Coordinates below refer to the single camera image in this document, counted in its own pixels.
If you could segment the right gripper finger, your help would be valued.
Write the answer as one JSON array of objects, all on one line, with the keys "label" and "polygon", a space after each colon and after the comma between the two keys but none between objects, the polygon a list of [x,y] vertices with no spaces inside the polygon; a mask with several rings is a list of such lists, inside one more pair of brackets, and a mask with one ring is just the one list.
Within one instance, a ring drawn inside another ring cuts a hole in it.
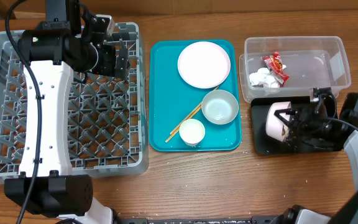
[{"label": "right gripper finger", "polygon": [[297,150],[297,136],[295,133],[288,127],[284,126],[284,140],[283,145],[287,152],[296,152]]},{"label": "right gripper finger", "polygon": [[295,120],[295,115],[297,114],[297,110],[292,108],[280,109],[274,112],[274,115],[282,122],[282,123],[291,123]]}]

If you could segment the white tissue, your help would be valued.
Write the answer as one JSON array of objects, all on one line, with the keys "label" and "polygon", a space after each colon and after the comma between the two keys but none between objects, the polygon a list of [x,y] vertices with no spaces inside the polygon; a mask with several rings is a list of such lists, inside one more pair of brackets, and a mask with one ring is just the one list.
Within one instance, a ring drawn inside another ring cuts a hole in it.
[{"label": "white tissue", "polygon": [[250,84],[264,88],[279,88],[280,84],[268,68],[260,68],[249,75]]}]

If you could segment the red snack wrapper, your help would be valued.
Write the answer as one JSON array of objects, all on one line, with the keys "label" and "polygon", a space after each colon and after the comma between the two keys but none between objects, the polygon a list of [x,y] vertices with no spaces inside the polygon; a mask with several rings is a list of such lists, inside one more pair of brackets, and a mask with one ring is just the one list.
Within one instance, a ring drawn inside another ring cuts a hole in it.
[{"label": "red snack wrapper", "polygon": [[278,81],[279,85],[284,86],[285,82],[289,79],[289,76],[283,71],[284,68],[281,55],[278,52],[274,52],[272,55],[262,57],[262,60],[276,81]]}]

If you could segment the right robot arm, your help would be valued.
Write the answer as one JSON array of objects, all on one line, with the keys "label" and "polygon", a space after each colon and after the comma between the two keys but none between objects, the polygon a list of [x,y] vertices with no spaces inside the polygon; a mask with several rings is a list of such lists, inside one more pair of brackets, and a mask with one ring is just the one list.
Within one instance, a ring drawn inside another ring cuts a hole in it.
[{"label": "right robot arm", "polygon": [[330,88],[314,88],[307,105],[273,103],[265,123],[266,135],[288,152],[343,150],[351,165],[355,194],[332,217],[294,205],[272,223],[358,224],[358,93],[348,94],[341,111]]}]

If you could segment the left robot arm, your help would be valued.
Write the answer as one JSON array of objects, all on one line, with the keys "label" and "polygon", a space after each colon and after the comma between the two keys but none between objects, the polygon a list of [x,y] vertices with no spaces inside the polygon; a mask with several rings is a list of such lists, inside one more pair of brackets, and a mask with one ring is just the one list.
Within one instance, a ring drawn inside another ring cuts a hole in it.
[{"label": "left robot arm", "polygon": [[118,223],[98,202],[91,177],[73,175],[68,154],[68,102],[75,73],[127,78],[129,51],[109,44],[111,16],[94,15],[79,1],[47,1],[46,19],[11,45],[24,66],[27,112],[19,176],[4,182],[22,212],[60,223]]}]

